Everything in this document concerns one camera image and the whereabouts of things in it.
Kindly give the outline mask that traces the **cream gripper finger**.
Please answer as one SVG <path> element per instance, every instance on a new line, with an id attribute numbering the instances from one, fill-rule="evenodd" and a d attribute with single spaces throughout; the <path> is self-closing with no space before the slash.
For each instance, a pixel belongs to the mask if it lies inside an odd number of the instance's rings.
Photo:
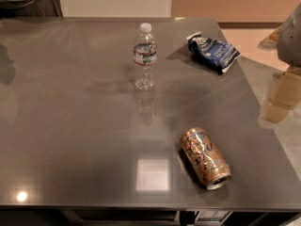
<path id="1" fill-rule="evenodd" d="M 301 68 L 289 67 L 274 73 L 267 98 L 261 107 L 261 118 L 272 123 L 283 121 L 301 102 Z"/>

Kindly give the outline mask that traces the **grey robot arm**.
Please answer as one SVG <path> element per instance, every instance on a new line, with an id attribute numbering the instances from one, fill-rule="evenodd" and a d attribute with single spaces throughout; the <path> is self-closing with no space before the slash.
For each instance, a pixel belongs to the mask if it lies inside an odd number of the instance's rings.
<path id="1" fill-rule="evenodd" d="M 262 104 L 260 120 L 267 123 L 283 121 L 301 102 L 301 4 L 280 28 L 277 57 L 289 65 L 283 73 L 275 73 Z"/>

